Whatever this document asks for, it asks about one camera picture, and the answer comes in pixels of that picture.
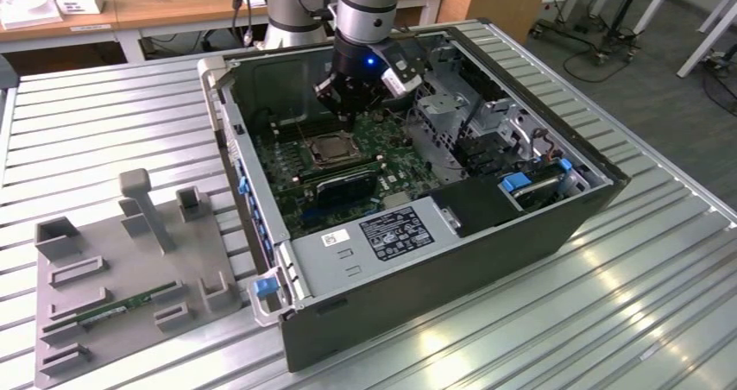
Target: barcode label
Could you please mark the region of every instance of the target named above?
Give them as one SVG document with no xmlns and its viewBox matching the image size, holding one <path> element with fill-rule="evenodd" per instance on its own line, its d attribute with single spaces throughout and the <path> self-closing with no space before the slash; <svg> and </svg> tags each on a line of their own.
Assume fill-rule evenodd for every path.
<svg viewBox="0 0 737 390">
<path fill-rule="evenodd" d="M 350 235 L 347 234 L 347 230 L 340 229 L 335 232 L 328 233 L 327 235 L 322 235 L 322 239 L 322 243 L 326 247 L 328 247 L 348 240 Z"/>
<path fill-rule="evenodd" d="M 72 26 L 69 28 L 69 30 L 72 32 L 81 32 L 81 31 L 85 31 L 85 30 L 103 30 L 103 29 L 109 29 L 109 28 L 111 28 L 111 25 L 105 24 L 105 25 Z"/>
</svg>

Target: blue latch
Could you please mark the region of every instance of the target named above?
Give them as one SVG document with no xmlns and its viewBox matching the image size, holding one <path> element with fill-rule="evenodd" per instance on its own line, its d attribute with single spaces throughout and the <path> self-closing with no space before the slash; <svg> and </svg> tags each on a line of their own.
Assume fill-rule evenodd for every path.
<svg viewBox="0 0 737 390">
<path fill-rule="evenodd" d="M 239 182 L 239 193 L 240 194 L 246 194 L 251 191 L 250 187 L 248 187 L 248 180 L 246 179 L 246 176 L 240 177 L 240 182 Z"/>
<path fill-rule="evenodd" d="M 263 298 L 276 291 L 279 291 L 279 281 L 276 280 L 276 277 L 272 276 L 271 278 L 266 278 L 263 280 L 258 280 L 254 283 L 255 286 L 255 295 L 258 298 Z"/>
<path fill-rule="evenodd" d="M 530 179 L 527 179 L 527 176 L 525 176 L 525 173 L 514 173 L 505 177 L 502 180 L 502 187 L 505 187 L 505 190 L 507 192 L 513 192 L 521 187 L 527 186 L 531 183 Z"/>
<path fill-rule="evenodd" d="M 574 168 L 574 165 L 571 164 L 569 159 L 561 159 L 561 162 L 558 164 L 561 165 L 566 173 L 571 171 L 571 168 Z"/>
</svg>

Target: cpu socket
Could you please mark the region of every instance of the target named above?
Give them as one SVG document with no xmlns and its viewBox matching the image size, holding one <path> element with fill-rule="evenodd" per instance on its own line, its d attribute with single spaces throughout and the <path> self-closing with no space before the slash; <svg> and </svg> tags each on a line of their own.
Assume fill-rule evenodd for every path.
<svg viewBox="0 0 737 390">
<path fill-rule="evenodd" d="M 306 144 L 310 148 L 314 164 L 322 168 L 335 166 L 360 157 L 354 136 L 344 131 L 308 138 Z"/>
</svg>

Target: power supply label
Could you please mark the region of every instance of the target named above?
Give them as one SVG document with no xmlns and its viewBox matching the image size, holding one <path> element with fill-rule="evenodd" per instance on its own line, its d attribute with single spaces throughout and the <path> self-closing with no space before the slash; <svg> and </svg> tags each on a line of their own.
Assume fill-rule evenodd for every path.
<svg viewBox="0 0 737 390">
<path fill-rule="evenodd" d="M 406 207 L 360 223 L 376 258 L 382 261 L 396 258 L 435 240 L 415 209 Z"/>
</svg>

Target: slotted aluminum table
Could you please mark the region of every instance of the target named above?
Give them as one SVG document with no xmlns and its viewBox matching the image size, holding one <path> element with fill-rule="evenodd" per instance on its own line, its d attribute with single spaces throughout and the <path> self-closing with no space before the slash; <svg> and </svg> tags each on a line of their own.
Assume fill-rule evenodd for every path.
<svg viewBox="0 0 737 390">
<path fill-rule="evenodd" d="M 246 307 L 59 388 L 737 386 L 733 211 L 495 28 L 456 25 L 633 176 L 557 254 L 312 368 L 286 369 Z M 196 81 L 196 57 L 27 77 L 0 137 L 0 387 L 32 387 L 33 223 L 117 214 L 117 173 L 156 203 L 212 196 L 239 286 L 255 274 Z"/>
</svg>

